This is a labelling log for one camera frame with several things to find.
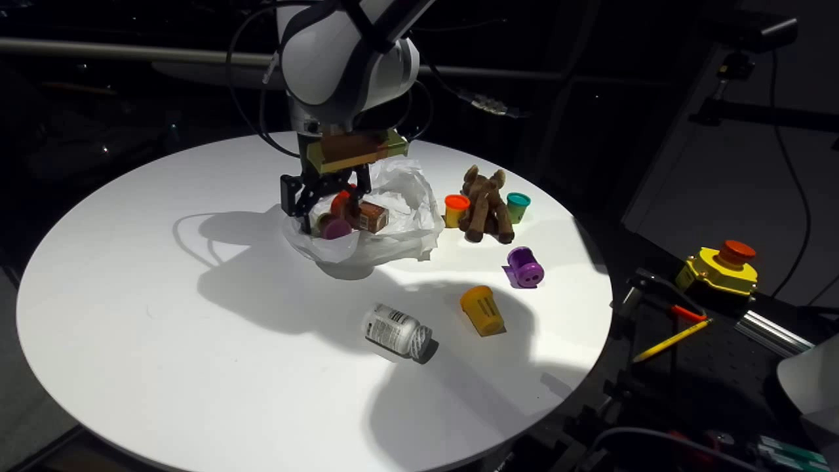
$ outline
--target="white round table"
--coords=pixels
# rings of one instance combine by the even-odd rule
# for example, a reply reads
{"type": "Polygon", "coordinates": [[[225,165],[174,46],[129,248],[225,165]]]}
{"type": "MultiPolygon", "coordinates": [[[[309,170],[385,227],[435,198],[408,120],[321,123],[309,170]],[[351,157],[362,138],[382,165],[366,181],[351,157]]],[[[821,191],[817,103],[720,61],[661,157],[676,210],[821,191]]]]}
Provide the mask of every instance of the white round table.
{"type": "MultiPolygon", "coordinates": [[[[427,143],[408,161],[441,212],[469,165],[497,168],[427,143]]],[[[608,273],[546,191],[508,174],[504,191],[532,198],[511,248],[442,231],[431,261],[345,280],[277,241],[284,174],[300,161],[255,138],[185,151],[111,181],[45,237],[19,337],[67,414],[175,469],[432,469],[518,436],[588,379],[612,325],[608,273]],[[546,269],[532,292],[501,271],[513,248],[546,269]],[[494,287],[504,337],[479,338],[462,316],[474,283],[494,287]],[[432,329],[427,366],[365,341],[377,303],[432,329]]]]}

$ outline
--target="table surface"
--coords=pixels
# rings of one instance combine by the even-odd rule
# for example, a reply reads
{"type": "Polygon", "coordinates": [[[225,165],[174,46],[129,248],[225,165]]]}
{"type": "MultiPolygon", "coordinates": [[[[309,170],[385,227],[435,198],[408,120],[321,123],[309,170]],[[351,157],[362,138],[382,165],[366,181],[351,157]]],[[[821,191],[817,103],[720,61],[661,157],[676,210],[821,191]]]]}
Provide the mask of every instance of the table surface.
{"type": "MultiPolygon", "coordinates": [[[[414,143],[442,198],[479,157],[414,143]]],[[[75,206],[36,248],[19,337],[39,383],[83,429],[175,469],[432,469],[482,453],[555,410],[612,329],[612,283],[571,215],[508,174],[532,207],[511,248],[442,231],[431,261],[335,279],[275,233],[277,177],[300,161],[231,139],[136,168],[75,206]],[[539,290],[501,266],[529,248],[539,290]],[[507,334],[459,312],[495,292],[507,334]],[[427,366],[362,337],[377,303],[441,341],[427,366]]]]}

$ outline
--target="small glass jar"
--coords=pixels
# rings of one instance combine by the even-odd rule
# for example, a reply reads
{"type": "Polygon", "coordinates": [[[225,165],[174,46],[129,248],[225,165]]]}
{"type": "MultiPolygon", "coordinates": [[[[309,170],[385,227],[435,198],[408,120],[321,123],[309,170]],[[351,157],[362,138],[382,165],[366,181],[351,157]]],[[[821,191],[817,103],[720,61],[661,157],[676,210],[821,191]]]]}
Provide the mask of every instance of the small glass jar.
{"type": "Polygon", "coordinates": [[[369,311],[365,338],[419,366],[437,351],[437,341],[427,325],[385,305],[369,311]]]}

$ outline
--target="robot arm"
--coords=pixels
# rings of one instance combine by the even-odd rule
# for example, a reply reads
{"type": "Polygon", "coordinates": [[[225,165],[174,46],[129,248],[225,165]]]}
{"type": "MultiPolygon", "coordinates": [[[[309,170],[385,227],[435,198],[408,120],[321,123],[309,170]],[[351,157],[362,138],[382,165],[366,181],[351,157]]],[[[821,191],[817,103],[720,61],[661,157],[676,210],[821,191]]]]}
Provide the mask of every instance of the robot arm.
{"type": "Polygon", "coordinates": [[[309,0],[277,8],[281,77],[301,134],[353,120],[412,89],[419,54],[407,30],[432,0],[309,0]]]}

